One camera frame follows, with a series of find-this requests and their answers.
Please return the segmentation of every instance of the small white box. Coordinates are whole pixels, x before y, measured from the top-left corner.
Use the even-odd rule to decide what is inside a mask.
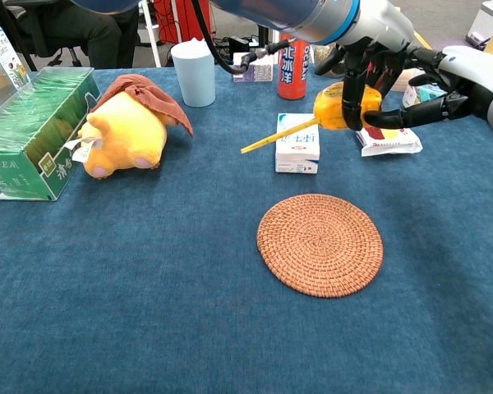
[[[277,132],[310,121],[313,114],[280,113]],[[320,164],[320,131],[318,125],[280,138],[276,141],[276,172],[317,174]]]
[[[493,35],[493,0],[483,2],[466,40],[471,45],[481,44]]]
[[[234,66],[241,65],[241,58],[246,53],[234,53]],[[269,55],[250,63],[244,74],[233,75],[234,82],[271,82],[274,78],[274,56]]]

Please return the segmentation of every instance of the white milk carton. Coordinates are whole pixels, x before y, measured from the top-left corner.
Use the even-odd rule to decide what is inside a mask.
[[[277,132],[288,130],[314,118],[309,113],[280,113]],[[276,172],[317,174],[320,164],[320,131],[318,125],[276,141]]]
[[[0,27],[0,104],[29,81],[27,70]]]

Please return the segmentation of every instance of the black pants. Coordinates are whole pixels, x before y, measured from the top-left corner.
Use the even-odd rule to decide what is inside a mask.
[[[50,37],[84,39],[90,65],[97,69],[132,68],[139,8],[103,15],[63,0],[40,10],[42,30]]]

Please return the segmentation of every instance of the snack package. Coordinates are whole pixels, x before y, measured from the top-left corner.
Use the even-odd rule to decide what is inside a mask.
[[[363,145],[362,157],[422,151],[422,142],[411,129],[384,130],[368,126],[356,135]]]
[[[234,66],[241,65],[241,59],[247,53],[233,54]],[[265,56],[250,63],[244,74],[233,75],[234,82],[271,82],[274,78],[274,55]]]

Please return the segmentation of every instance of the yellow toy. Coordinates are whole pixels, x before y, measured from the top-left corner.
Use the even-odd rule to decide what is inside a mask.
[[[343,82],[336,82],[320,91],[316,96],[316,101],[314,102],[314,118],[311,121],[307,121],[301,125],[273,134],[261,141],[248,145],[246,148],[241,149],[241,153],[245,154],[252,152],[253,150],[272,144],[280,138],[292,135],[314,125],[319,125],[324,129],[331,131],[346,130],[347,123],[343,119],[342,99]],[[381,104],[382,97],[380,92],[366,86],[362,100],[362,123],[364,127],[369,125],[365,122],[363,114],[368,111],[379,111],[381,109]]]
[[[121,76],[87,116],[78,133],[82,151],[73,158],[96,179],[116,170],[155,169],[168,138],[167,126],[177,124],[193,136],[186,113],[151,80]]]

